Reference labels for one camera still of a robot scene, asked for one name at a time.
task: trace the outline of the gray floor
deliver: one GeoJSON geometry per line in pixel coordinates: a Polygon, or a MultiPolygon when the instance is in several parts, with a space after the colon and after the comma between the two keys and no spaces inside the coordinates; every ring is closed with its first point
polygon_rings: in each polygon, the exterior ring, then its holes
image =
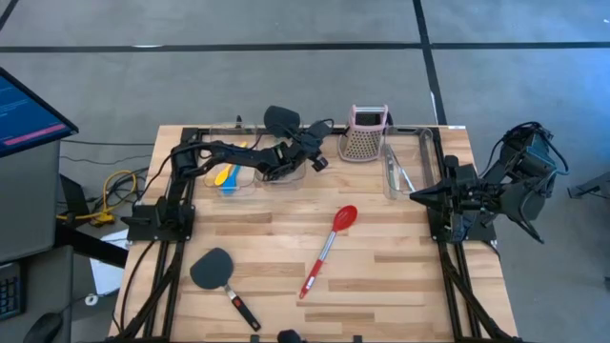
{"type": "MultiPolygon", "coordinates": [[[[0,1],[6,6],[8,1],[0,1]]],[[[423,0],[431,41],[610,41],[610,3],[587,0],[423,0]]],[[[0,46],[162,45],[342,41],[417,42],[408,0],[20,0],[0,46]]],[[[538,120],[556,135],[572,173],[535,222],[541,246],[499,220],[502,268],[522,337],[607,341],[610,228],[606,200],[571,200],[565,188],[610,171],[610,50],[436,50],[449,124],[466,125],[477,163],[508,129],[538,120]]],[[[161,124],[261,123],[270,104],[305,122],[343,121],[353,103],[386,103],[401,124],[435,124],[420,50],[0,53],[0,66],[72,119],[76,137],[152,142],[161,124]]],[[[112,161],[151,148],[62,145],[62,153],[112,161]]],[[[62,160],[61,171],[99,194],[117,169],[62,160]]],[[[104,234],[120,229],[89,230],[104,234]]],[[[77,259],[78,295],[91,292],[77,259]]],[[[112,298],[76,308],[73,341],[101,339],[112,298]]]]}

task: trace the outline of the metal tongs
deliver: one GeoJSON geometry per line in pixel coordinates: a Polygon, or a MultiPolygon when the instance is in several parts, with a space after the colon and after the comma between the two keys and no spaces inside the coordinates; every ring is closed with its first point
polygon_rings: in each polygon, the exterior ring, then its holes
{"type": "Polygon", "coordinates": [[[400,171],[400,174],[404,177],[405,181],[407,182],[407,185],[409,185],[409,189],[411,190],[411,192],[415,192],[416,188],[413,186],[413,183],[411,182],[409,175],[407,175],[407,172],[400,166],[400,163],[398,163],[398,158],[394,153],[392,147],[389,144],[384,144],[384,149],[386,154],[387,169],[390,175],[389,179],[391,187],[399,191],[398,187],[395,187],[394,185],[394,167],[396,167],[400,171]]]}

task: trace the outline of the keyboard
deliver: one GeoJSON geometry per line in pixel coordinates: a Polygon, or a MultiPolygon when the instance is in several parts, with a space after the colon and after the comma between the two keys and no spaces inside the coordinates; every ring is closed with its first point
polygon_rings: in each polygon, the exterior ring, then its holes
{"type": "Polygon", "coordinates": [[[23,313],[26,310],[25,300],[19,262],[0,265],[0,320],[23,313]]]}

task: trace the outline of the yellow cable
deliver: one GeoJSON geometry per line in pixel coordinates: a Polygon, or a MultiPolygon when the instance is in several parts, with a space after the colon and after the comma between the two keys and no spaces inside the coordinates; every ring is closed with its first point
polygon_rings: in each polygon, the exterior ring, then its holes
{"type": "MultiPolygon", "coordinates": [[[[116,203],[116,205],[114,206],[108,206],[108,202],[107,200],[107,193],[108,193],[108,183],[114,179],[117,175],[121,175],[121,174],[127,174],[127,175],[131,175],[132,176],[132,181],[133,181],[133,185],[132,185],[132,189],[130,190],[130,194],[135,192],[135,188],[137,187],[137,178],[135,176],[135,173],[133,173],[133,171],[117,171],[115,173],[113,173],[112,175],[108,176],[108,178],[106,178],[106,181],[104,181],[104,189],[102,190],[102,203],[103,203],[103,208],[102,211],[100,212],[96,212],[96,213],[91,213],[91,214],[87,214],[87,215],[77,215],[74,217],[75,220],[83,220],[83,219],[94,219],[97,216],[103,215],[103,214],[108,214],[110,213],[110,211],[116,209],[119,205],[121,205],[123,203],[123,201],[125,201],[125,199],[127,198],[124,197],[123,199],[121,199],[118,203],[116,203]]],[[[57,219],[60,220],[68,220],[68,217],[66,215],[57,215],[56,216],[57,219]]]]}

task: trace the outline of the blue utensil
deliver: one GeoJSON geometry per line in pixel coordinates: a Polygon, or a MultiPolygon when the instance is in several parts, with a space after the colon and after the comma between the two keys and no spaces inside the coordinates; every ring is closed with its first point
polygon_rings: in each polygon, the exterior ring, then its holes
{"type": "Polygon", "coordinates": [[[241,166],[234,166],[233,172],[231,175],[229,175],[229,177],[227,177],[227,180],[225,180],[220,187],[225,195],[230,195],[237,191],[237,173],[239,172],[240,168],[241,166]]]}

